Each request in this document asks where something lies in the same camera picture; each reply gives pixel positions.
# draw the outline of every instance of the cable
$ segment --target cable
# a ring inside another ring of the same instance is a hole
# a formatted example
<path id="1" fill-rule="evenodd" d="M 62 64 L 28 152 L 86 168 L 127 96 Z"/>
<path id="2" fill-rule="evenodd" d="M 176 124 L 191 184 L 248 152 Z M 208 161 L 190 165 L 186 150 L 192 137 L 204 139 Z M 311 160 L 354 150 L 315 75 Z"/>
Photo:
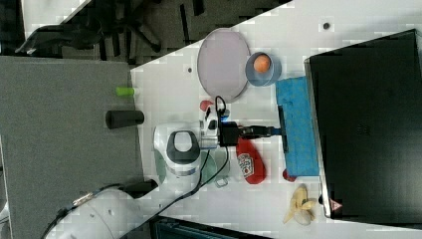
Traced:
<path id="1" fill-rule="evenodd" d="M 7 217 L 0 220 L 0 225 L 3 224 L 3 223 L 6 223 L 8 221 L 9 221 L 9 217 L 7 216 Z"/>
<path id="2" fill-rule="evenodd" d="M 203 187 L 205 184 L 207 184 L 212 179 L 214 179 L 218 175 L 218 173 L 220 173 L 224 169 L 224 167 L 226 167 L 226 164 L 227 164 L 228 161 L 229 161 L 229 149 L 226 146 L 226 161 L 224 162 L 223 166 L 221 166 L 221 168 L 212 177 L 210 177 L 206 182 L 202 183 L 201 187 Z"/>
<path id="3" fill-rule="evenodd" d="M 218 100 L 221 100 L 221 102 L 223 103 L 223 106 L 224 106 L 224 108 L 223 108 L 223 110 L 221 111 L 221 115 L 226 111 L 226 102 L 224 101 L 224 99 L 222 98 L 222 97 L 220 97 L 220 96 L 217 96 L 216 98 L 215 98 L 215 112 L 218 114 L 219 113 L 219 110 L 218 110 Z"/>
<path id="4" fill-rule="evenodd" d="M 111 187 L 120 187 L 121 184 L 119 183 L 114 183 L 114 184 L 110 184 L 108 186 L 104 186 L 96 191 L 93 191 L 93 195 L 97 195 L 98 193 L 102 192 L 105 189 L 111 188 Z M 46 230 L 44 230 L 43 235 L 41 236 L 41 239 L 44 239 L 47 234 L 50 232 L 51 229 L 53 229 L 53 227 L 55 227 L 60 220 L 62 220 L 63 218 L 65 218 L 70 212 L 72 212 L 73 210 L 75 210 L 78 206 L 75 206 L 72 204 L 72 206 L 67 206 L 64 207 L 62 209 L 60 209 L 57 212 L 56 218 L 47 226 Z"/>
<path id="5" fill-rule="evenodd" d="M 195 194 L 197 191 L 199 191 L 199 188 L 201 188 L 201 187 L 202 187 L 202 185 L 201 185 L 201 180 L 202 180 L 202 169 L 204 169 L 205 164 L 206 164 L 206 163 L 207 163 L 207 161 L 208 161 L 208 157 L 209 157 L 209 155 L 210 155 L 210 150 L 208 150 L 208 152 L 207 152 L 207 156 L 205 157 L 204 164 L 202 164 L 202 166 L 201 166 L 201 170 L 200 170 L 200 174 L 199 174 L 199 180 L 198 180 L 198 183 L 196 184 L 195 188 L 194 188 L 192 191 L 190 191 L 190 192 L 188 192 L 188 193 L 186 193 L 186 194 L 183 194 L 183 195 L 181 195 L 180 197 L 178 197 L 176 200 L 172 201 L 170 204 L 168 204 L 167 206 L 165 206 L 164 208 L 162 208 L 160 211 L 158 211 L 157 213 L 155 213 L 152 217 L 154 217 L 154 216 L 156 216 L 156 215 L 160 214 L 161 212 L 163 212 L 165 209 L 169 208 L 171 205 L 173 205 L 173 204 L 174 204 L 174 203 L 176 203 L 177 201 L 180 201 L 181 199 L 184 199 L 184 198 L 186 198 L 186 197 L 192 196 L 192 195 L 193 195 L 193 194 Z"/>

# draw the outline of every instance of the black cylinder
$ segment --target black cylinder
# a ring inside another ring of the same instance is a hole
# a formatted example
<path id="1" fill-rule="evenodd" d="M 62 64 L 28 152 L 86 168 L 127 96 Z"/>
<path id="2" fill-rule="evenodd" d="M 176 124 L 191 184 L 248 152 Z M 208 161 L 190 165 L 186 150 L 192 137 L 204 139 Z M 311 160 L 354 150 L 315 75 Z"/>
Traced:
<path id="1" fill-rule="evenodd" d="M 108 111 L 105 123 L 109 129 L 142 124 L 144 121 L 141 111 Z"/>

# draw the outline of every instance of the red bottle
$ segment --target red bottle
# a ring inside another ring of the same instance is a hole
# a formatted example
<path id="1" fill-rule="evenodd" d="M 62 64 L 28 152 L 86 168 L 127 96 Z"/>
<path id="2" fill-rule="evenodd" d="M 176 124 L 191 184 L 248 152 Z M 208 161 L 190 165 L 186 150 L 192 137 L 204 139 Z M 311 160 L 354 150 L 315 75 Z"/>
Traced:
<path id="1" fill-rule="evenodd" d="M 250 140 L 239 137 L 236 155 L 247 182 L 258 184 L 264 181 L 267 174 L 264 162 Z"/>

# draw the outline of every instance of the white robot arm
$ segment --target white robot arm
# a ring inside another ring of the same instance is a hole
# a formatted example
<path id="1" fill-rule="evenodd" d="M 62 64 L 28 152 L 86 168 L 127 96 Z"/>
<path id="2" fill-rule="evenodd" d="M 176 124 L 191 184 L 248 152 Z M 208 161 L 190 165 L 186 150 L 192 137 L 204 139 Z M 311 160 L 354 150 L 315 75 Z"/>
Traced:
<path id="1" fill-rule="evenodd" d="M 114 239 L 157 215 L 175 200 L 200 187 L 200 150 L 218 145 L 218 117 L 211 107 L 204 121 L 157 126 L 154 147 L 165 160 L 166 178 L 146 195 L 133 199 L 116 188 L 76 201 L 48 230 L 47 239 Z"/>

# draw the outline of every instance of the gray tabletop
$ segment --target gray tabletop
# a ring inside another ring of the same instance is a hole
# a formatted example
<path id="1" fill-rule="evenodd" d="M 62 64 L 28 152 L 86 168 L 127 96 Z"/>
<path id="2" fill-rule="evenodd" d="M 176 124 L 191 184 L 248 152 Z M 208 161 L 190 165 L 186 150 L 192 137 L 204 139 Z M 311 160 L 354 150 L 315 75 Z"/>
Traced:
<path id="1" fill-rule="evenodd" d="M 57 211 L 111 183 L 142 180 L 136 127 L 109 130 L 109 110 L 134 110 L 114 89 L 124 63 L 0 57 L 0 134 L 13 238 L 40 238 Z"/>

